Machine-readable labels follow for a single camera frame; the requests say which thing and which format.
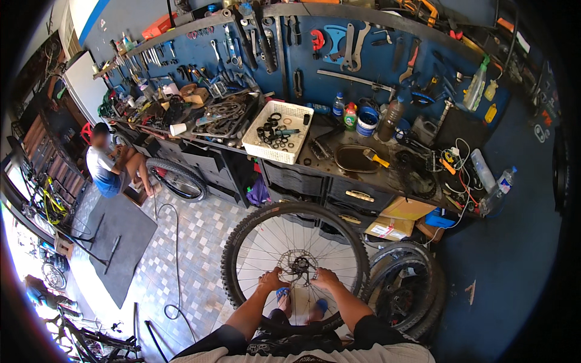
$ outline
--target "spray bottle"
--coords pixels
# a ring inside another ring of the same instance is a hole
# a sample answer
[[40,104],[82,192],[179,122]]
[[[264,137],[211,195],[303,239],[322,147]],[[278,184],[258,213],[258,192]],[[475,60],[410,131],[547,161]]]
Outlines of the spray bottle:
[[464,100],[462,104],[469,110],[469,111],[476,111],[478,105],[480,104],[480,99],[482,98],[482,92],[484,92],[484,87],[486,85],[486,66],[490,63],[490,57],[487,54],[484,54],[484,60],[478,68],[478,71],[472,77],[472,82],[470,83],[470,87],[468,87],[468,92],[464,96]]

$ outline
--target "man sitting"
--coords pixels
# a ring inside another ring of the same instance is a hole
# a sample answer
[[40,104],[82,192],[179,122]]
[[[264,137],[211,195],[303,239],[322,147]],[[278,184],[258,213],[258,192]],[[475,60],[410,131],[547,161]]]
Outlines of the man sitting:
[[101,194],[106,198],[123,193],[129,183],[139,182],[137,171],[141,176],[145,191],[148,196],[153,195],[153,189],[149,183],[145,156],[138,153],[135,148],[118,146],[112,155],[118,154],[117,161],[113,161],[107,155],[111,140],[109,127],[105,123],[97,123],[92,130],[91,146],[87,150],[87,167],[93,181]]

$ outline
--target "hand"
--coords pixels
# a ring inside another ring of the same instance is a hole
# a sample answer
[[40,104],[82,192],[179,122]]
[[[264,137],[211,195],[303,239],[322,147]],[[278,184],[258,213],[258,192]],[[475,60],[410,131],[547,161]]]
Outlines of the hand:
[[258,287],[256,290],[262,290],[265,292],[276,291],[281,287],[289,287],[290,283],[283,282],[278,279],[278,275],[282,273],[282,268],[276,266],[272,272],[266,272],[264,275],[258,278]]
[[337,275],[330,269],[319,267],[316,272],[317,278],[311,279],[313,285],[329,291],[335,286],[343,286]]

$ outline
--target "green dish soap bottle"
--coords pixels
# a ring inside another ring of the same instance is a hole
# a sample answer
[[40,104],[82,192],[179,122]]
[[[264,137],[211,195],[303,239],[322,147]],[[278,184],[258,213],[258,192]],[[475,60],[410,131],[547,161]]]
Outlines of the green dish soap bottle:
[[345,109],[345,117],[343,118],[345,128],[349,131],[355,130],[357,124],[357,114],[355,113],[355,103],[349,102],[347,109]]

